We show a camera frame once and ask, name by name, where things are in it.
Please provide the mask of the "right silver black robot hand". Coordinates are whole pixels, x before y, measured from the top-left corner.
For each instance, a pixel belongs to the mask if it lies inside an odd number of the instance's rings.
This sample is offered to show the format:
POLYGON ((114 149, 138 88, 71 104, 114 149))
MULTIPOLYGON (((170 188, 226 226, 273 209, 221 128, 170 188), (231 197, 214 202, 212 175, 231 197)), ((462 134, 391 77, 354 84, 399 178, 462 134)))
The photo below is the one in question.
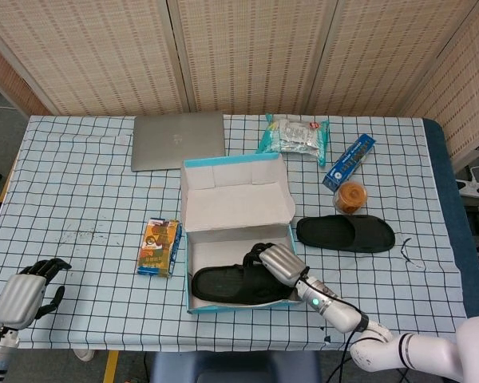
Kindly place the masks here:
POLYGON ((243 257, 243 267, 262 264, 279 282, 295 287, 300 277, 308 272, 308 266, 283 244, 257 243, 243 257))

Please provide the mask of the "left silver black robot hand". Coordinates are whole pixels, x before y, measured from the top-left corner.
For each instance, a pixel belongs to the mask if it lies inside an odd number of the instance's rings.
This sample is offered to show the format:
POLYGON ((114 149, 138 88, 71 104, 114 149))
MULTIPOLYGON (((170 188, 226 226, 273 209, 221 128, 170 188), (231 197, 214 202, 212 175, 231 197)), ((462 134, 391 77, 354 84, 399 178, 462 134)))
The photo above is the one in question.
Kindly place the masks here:
POLYGON ((14 274, 0 295, 0 328, 23 330, 34 320, 54 312, 60 305, 65 287, 59 286, 50 303, 43 305, 46 287, 61 270, 71 265, 60 258, 43 259, 14 274))

